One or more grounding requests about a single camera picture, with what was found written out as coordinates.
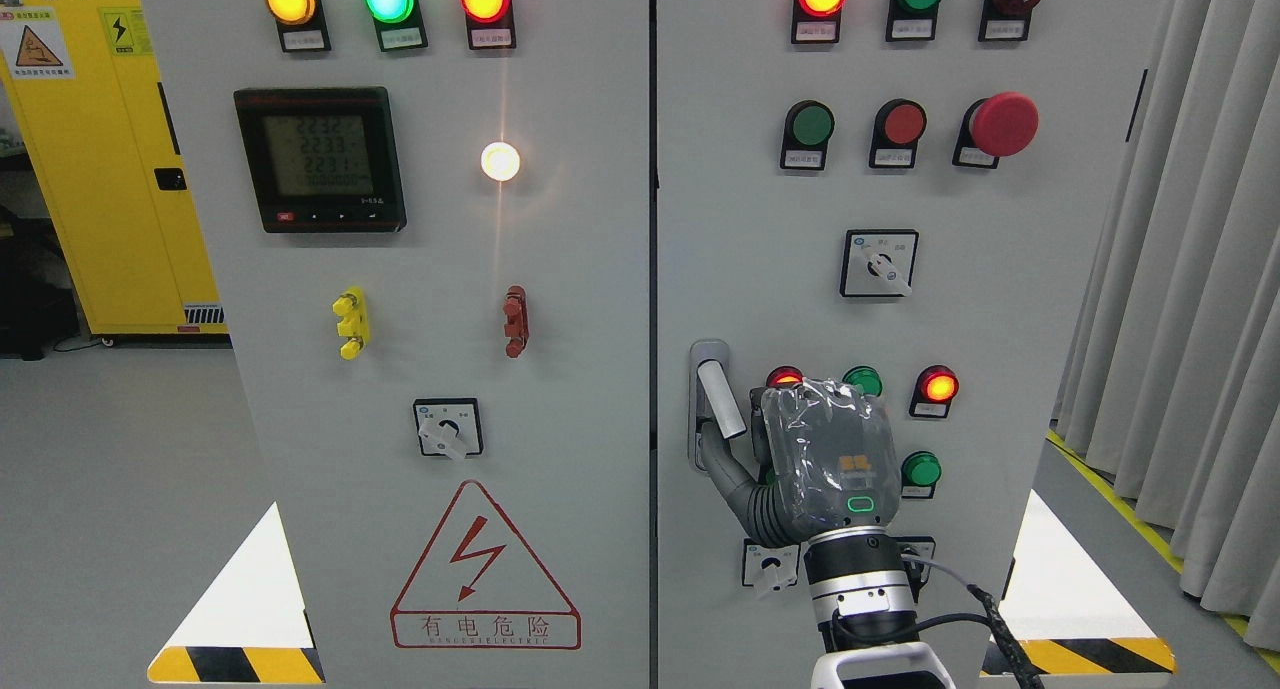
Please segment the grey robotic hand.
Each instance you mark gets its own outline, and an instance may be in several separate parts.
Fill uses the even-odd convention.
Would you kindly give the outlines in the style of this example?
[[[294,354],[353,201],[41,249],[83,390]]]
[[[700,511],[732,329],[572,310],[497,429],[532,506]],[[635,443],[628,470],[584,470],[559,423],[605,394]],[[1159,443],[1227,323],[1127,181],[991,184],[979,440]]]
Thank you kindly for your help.
[[[756,425],[774,470],[758,482],[713,417],[699,425],[701,460],[746,535],[780,548],[849,528],[886,528],[901,499],[890,416],[878,396],[836,380],[762,393]]]

